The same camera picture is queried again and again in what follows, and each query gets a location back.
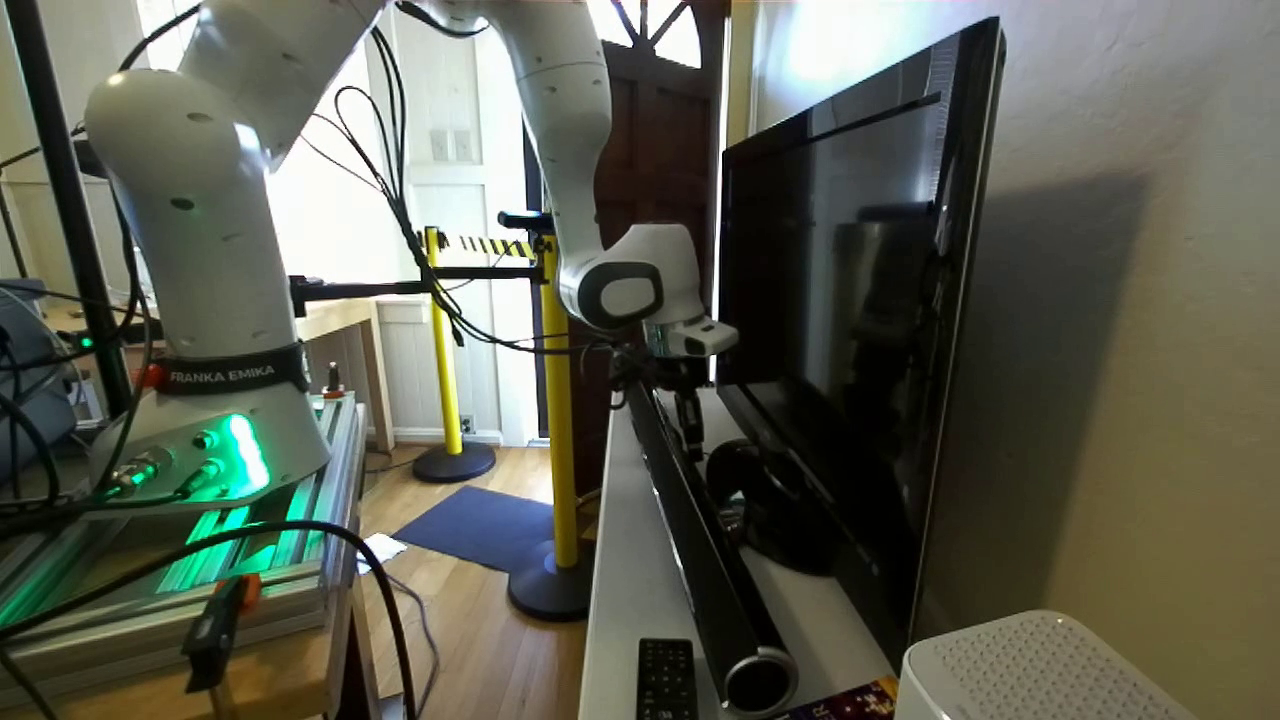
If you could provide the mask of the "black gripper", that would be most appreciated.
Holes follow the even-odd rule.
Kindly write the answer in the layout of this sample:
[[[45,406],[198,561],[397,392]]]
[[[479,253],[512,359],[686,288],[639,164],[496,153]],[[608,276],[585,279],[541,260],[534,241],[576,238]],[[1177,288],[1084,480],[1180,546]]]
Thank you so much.
[[[706,368],[686,357],[654,357],[646,344],[626,342],[613,347],[608,380],[614,389],[666,389],[676,392],[676,429],[686,462],[705,458],[705,413],[694,389],[706,380]]]

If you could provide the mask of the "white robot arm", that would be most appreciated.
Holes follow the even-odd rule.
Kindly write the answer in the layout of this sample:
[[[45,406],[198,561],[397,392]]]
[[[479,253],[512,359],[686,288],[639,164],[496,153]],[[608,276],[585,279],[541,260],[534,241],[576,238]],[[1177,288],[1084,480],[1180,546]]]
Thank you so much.
[[[550,198],[556,288],[591,328],[639,328],[679,357],[706,323],[690,238],[605,241],[596,164],[613,131],[605,47],[585,0],[412,0],[490,30]],[[291,328],[267,176],[386,0],[203,0],[175,69],[109,75],[88,141],[141,241],[165,328],[137,426],[103,444],[111,509],[239,506],[328,466]]]

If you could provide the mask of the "aluminium robot base table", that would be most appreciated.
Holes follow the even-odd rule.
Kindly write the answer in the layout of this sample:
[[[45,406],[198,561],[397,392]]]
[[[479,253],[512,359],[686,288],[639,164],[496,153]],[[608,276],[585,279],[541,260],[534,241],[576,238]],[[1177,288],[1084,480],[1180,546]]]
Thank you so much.
[[[234,654],[344,624],[357,550],[331,526],[357,521],[362,407],[315,407],[328,466],[287,490],[211,511],[103,511],[4,550],[4,655],[49,696],[72,700],[158,673],[183,673],[189,630],[220,586],[255,581]]]

